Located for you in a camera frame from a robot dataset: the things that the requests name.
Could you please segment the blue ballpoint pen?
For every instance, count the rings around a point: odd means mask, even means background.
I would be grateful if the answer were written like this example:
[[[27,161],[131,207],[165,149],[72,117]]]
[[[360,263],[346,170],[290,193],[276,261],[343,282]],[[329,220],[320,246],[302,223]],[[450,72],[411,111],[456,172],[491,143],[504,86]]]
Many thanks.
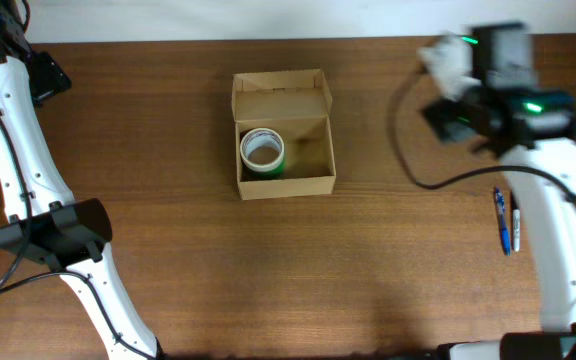
[[[505,220],[505,200],[499,188],[495,187],[493,190],[493,198],[496,208],[496,217],[498,223],[498,232],[502,252],[505,256],[511,253],[510,235]]]

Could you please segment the green tape roll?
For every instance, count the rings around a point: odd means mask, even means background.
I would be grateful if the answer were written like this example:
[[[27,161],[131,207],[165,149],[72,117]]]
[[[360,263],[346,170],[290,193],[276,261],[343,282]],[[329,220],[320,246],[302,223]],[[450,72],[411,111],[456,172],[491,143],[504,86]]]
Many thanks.
[[[284,173],[285,170],[285,158],[282,158],[279,162],[273,162],[271,168],[266,170],[253,169],[251,167],[252,163],[246,158],[242,160],[244,164],[244,172],[250,177],[256,179],[276,179]]]

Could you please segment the white masking tape roll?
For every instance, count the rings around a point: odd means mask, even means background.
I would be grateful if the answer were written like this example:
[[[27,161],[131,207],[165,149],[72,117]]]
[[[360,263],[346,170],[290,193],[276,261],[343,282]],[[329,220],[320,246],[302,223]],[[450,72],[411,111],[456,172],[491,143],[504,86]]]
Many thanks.
[[[252,129],[241,140],[240,156],[251,162],[253,169],[269,169],[273,162],[285,158],[283,138],[270,128]]]

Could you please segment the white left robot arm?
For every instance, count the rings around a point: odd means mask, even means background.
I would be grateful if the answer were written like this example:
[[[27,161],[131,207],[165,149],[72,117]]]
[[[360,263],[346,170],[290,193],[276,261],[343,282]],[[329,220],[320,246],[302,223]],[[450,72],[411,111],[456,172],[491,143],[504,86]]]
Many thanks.
[[[36,108],[72,83],[26,39],[28,2],[0,1],[0,184],[7,225],[0,248],[13,254],[0,296],[51,277],[75,293],[111,359],[162,359],[153,332],[118,275],[112,228],[100,200],[75,199],[51,156]]]

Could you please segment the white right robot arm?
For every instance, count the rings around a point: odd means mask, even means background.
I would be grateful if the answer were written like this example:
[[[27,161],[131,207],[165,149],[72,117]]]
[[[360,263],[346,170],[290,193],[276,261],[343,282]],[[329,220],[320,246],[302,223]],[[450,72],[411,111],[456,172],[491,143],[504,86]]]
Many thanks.
[[[576,359],[576,101],[539,85],[519,22],[447,34],[419,50],[440,91],[424,116],[442,140],[469,134],[497,159],[519,207],[540,287],[541,327],[441,346],[442,359]]]

